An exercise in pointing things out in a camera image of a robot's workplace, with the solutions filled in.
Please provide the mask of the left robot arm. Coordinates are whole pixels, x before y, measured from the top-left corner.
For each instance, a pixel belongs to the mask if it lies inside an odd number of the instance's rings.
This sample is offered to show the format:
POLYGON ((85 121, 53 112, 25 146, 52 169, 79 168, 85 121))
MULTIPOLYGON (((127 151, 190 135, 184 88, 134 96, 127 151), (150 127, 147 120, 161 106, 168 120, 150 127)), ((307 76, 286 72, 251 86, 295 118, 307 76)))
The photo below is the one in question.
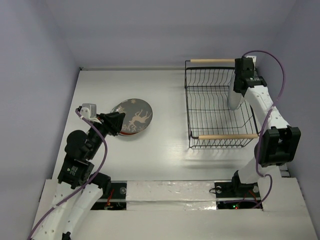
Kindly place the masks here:
POLYGON ((38 220, 28 236, 30 240, 72 240, 99 198, 112 194, 111 178, 97 170, 91 160, 100 146, 108 153, 106 136, 117 136, 124 113, 96 113, 96 105, 83 104, 76 115, 90 126, 88 132, 74 130, 67 136, 65 157, 57 177, 50 209, 38 220))

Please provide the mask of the pale blue-grey plate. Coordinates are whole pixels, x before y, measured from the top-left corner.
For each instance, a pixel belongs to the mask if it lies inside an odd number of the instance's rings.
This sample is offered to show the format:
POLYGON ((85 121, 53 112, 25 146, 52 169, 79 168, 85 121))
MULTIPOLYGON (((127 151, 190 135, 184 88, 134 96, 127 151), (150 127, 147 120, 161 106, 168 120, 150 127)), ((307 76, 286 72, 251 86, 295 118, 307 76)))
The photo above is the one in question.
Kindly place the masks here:
POLYGON ((235 76, 236 76, 235 73, 233 73, 231 80, 229 82, 228 97, 227 97, 228 107, 232 111, 235 111, 236 109, 238 109, 244 100, 241 93, 234 91, 235 76))

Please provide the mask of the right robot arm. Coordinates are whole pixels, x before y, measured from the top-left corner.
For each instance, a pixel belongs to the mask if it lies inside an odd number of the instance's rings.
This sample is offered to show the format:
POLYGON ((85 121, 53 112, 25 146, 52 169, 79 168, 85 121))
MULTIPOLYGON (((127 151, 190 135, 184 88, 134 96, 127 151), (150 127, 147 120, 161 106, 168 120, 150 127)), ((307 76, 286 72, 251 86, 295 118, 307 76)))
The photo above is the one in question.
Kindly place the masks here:
POLYGON ((301 131, 292 127, 280 114, 272 100, 267 82, 255 73, 255 58, 235 59, 233 79, 229 84, 228 107, 236 110, 241 103, 249 103, 261 125, 254 157, 236 171, 230 183, 235 196, 242 196, 254 187, 260 178, 270 177, 270 171, 294 159, 301 131))

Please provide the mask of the red and teal plate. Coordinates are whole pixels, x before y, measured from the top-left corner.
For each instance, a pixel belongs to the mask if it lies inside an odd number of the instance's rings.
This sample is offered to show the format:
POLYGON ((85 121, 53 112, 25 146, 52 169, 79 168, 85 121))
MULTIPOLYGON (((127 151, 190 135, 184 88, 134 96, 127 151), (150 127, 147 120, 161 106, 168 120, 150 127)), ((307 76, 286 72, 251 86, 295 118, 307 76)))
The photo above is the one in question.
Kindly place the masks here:
POLYGON ((122 129, 119 133, 119 135, 121 136, 133 136, 135 134, 138 134, 140 131, 135 129, 135 130, 131 130, 131 129, 122 129))

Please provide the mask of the dark green marbled plate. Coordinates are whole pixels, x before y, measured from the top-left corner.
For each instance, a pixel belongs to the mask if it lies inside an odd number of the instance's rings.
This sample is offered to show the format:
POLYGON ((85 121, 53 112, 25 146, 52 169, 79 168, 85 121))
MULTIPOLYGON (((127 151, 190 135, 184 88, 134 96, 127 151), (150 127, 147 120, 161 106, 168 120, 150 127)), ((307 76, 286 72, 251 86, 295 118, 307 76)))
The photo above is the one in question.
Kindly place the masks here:
POLYGON ((150 125, 153 118, 151 105, 138 98, 122 101, 112 109, 112 112, 125 113, 122 130, 138 130, 139 133, 150 125))

